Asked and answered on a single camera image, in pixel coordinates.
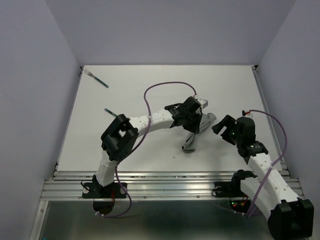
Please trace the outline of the grey cloth napkin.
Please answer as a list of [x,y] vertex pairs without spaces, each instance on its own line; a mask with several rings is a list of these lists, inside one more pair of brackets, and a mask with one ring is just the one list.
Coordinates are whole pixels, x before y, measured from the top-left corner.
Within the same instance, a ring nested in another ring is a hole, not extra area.
[[184,144],[181,146],[182,152],[185,154],[195,152],[200,134],[204,132],[216,119],[217,117],[214,113],[204,113],[199,124],[199,130],[196,133],[190,133],[187,136]]

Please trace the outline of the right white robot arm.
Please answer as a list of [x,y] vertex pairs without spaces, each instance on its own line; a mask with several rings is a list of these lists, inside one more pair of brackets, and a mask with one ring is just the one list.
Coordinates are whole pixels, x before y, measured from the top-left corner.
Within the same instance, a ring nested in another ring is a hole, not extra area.
[[212,127],[215,134],[236,146],[250,170],[238,170],[231,181],[214,184],[217,198],[248,197],[248,202],[231,203],[240,215],[252,216],[258,208],[275,240],[297,240],[313,234],[314,205],[302,199],[275,168],[269,151],[256,139],[256,125],[249,112],[238,119],[226,115]]

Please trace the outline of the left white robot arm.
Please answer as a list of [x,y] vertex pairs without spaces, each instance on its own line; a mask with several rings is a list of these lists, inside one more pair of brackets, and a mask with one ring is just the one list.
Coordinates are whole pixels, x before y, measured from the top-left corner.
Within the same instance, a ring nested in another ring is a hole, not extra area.
[[134,151],[139,137],[145,138],[148,133],[174,127],[183,127],[197,134],[202,111],[207,106],[207,100],[190,96],[183,103],[165,106],[151,115],[131,118],[118,115],[101,135],[102,158],[89,189],[100,197],[111,193],[116,167]]

